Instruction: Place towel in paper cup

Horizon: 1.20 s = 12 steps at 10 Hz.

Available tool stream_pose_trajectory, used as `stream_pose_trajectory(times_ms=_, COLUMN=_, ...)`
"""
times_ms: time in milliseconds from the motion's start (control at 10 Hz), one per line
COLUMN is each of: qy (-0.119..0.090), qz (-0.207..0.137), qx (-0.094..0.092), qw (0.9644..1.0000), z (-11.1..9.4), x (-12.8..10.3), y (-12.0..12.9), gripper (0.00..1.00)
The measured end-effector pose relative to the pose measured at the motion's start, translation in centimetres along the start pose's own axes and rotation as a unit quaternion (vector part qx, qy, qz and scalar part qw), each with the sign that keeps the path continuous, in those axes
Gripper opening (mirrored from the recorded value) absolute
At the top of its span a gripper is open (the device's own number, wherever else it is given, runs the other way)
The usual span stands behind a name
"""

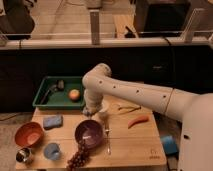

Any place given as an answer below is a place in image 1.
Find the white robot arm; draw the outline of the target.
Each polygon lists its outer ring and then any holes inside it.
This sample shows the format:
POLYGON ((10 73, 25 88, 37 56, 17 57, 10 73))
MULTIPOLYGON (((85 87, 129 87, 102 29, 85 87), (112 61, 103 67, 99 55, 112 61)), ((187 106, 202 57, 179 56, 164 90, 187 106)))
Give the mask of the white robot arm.
POLYGON ((97 64, 82 78, 86 115, 102 107, 105 94, 144 106, 182 123, 178 171, 213 171, 213 93, 121 81, 97 64))

